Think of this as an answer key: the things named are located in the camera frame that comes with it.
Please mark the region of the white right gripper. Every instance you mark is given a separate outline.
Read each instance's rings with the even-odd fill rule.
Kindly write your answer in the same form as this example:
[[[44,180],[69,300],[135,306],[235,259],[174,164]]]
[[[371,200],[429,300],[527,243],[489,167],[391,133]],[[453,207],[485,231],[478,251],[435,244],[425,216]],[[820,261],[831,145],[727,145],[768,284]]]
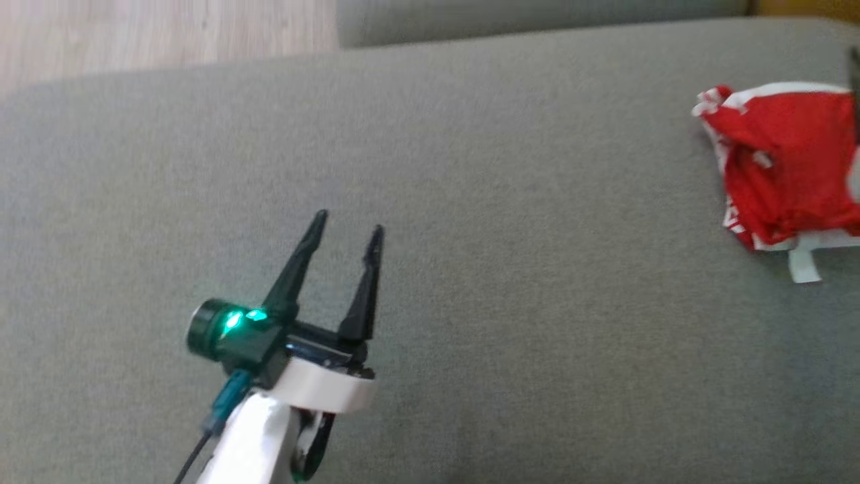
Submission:
[[[847,51],[847,64],[849,87],[852,97],[852,112],[855,124],[855,141],[856,145],[860,143],[860,64],[859,50],[857,46],[852,46]],[[857,147],[854,154],[851,166],[851,196],[855,202],[860,202],[860,148]]]

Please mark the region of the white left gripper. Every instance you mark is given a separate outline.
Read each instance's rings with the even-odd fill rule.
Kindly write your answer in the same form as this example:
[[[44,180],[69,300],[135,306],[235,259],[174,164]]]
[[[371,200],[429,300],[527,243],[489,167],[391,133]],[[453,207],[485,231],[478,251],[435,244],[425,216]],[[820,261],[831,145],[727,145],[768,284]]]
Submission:
[[[264,323],[294,321],[298,298],[314,252],[325,232],[329,211],[319,210],[264,298]],[[337,334],[297,322],[288,330],[288,364],[268,395],[281,404],[325,413],[354,413],[368,408],[377,395],[375,372],[366,367],[374,337],[385,229],[374,227],[363,255],[363,274]]]

